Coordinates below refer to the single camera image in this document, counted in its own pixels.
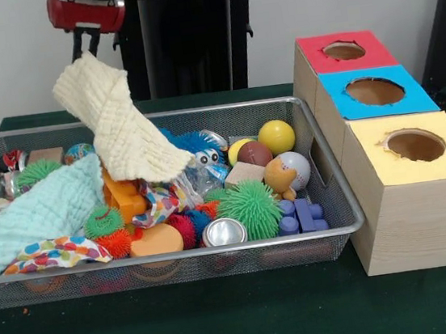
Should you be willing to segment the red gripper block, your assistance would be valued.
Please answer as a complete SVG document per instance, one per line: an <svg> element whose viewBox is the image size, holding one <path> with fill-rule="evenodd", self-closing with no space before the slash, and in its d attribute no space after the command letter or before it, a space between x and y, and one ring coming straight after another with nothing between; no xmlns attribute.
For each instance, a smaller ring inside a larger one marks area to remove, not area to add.
<svg viewBox="0 0 446 334"><path fill-rule="evenodd" d="M101 33L119 31L124 21L124 0L46 0L49 22L53 27L72 32L72 62L82 56L82 31L89 30L90 53L97 53Z"/></svg>

